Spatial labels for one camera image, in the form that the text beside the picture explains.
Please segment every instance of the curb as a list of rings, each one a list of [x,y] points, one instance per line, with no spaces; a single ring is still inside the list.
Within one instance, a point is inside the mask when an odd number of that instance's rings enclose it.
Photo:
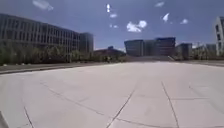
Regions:
[[[34,72],[34,71],[45,71],[45,70],[54,70],[54,69],[66,69],[66,68],[76,68],[76,67],[85,67],[85,66],[98,66],[105,65],[105,63],[101,64],[87,64],[87,65],[70,65],[70,66],[52,66],[52,67],[42,67],[42,68],[31,68],[31,69],[18,69],[18,70],[8,70],[8,71],[0,71],[0,75],[4,74],[12,74],[12,73],[23,73],[23,72]]]

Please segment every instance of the blue sky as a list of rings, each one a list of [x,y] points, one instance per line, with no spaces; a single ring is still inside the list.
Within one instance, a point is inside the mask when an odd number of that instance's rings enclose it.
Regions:
[[[90,32],[96,49],[124,49],[124,40],[163,36],[215,43],[224,0],[1,0],[0,12]]]

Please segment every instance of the cloud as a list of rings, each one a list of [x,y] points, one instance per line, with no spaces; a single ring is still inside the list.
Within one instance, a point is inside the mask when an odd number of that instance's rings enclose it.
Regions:
[[[141,21],[139,21],[139,25],[138,26],[141,27],[141,28],[145,28],[147,26],[147,22],[144,21],[144,20],[141,20]]]
[[[107,9],[110,9],[110,4],[107,4]]]
[[[54,9],[47,1],[45,0],[33,0],[33,5],[38,7],[41,10],[51,11]]]
[[[118,28],[118,26],[117,25],[114,25],[114,28]]]
[[[163,7],[164,4],[165,4],[165,2],[159,2],[155,5],[155,7]]]
[[[142,32],[142,30],[140,28],[138,28],[138,26],[136,24],[133,24],[132,22],[129,22],[127,24],[127,30],[129,32],[136,32],[136,33]]]
[[[138,24],[134,24],[131,21],[127,24],[127,31],[128,32],[142,32],[142,29],[147,26],[147,22],[144,20],[139,21]]]
[[[110,24],[109,27],[110,28],[119,28],[117,25],[113,25],[113,24]]]
[[[110,12],[110,4],[107,4],[107,12]]]
[[[163,21],[167,22],[169,20],[170,13],[167,13],[165,16],[163,16]]]
[[[181,22],[180,22],[180,24],[188,24],[188,19],[183,19]]]
[[[116,18],[116,17],[117,17],[116,13],[110,14],[110,18]]]

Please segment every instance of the ground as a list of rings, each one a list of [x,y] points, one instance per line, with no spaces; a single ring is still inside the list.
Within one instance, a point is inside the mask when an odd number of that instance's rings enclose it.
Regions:
[[[0,76],[10,128],[224,128],[224,68],[123,63]]]

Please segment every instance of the distant building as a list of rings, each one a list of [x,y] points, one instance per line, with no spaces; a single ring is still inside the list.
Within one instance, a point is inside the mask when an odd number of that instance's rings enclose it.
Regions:
[[[125,41],[126,53],[130,56],[144,56],[144,40]]]
[[[193,49],[193,56],[197,59],[216,59],[216,44],[204,44]]]
[[[224,53],[224,17],[218,17],[215,23],[216,33],[216,54]]]
[[[171,56],[175,51],[174,37],[156,38],[154,40],[125,41],[127,55],[130,56]]]
[[[182,43],[175,48],[176,56],[183,60],[188,60],[192,57],[192,44]]]
[[[123,51],[114,49],[113,46],[110,46],[107,49],[95,50],[93,53],[96,55],[104,55],[104,56],[115,57],[115,58],[126,55]]]
[[[93,36],[22,17],[0,14],[0,43],[36,47],[62,46],[66,55],[72,50],[93,51]]]
[[[166,37],[166,38],[156,38],[155,43],[155,55],[160,56],[171,56],[175,51],[176,38]]]

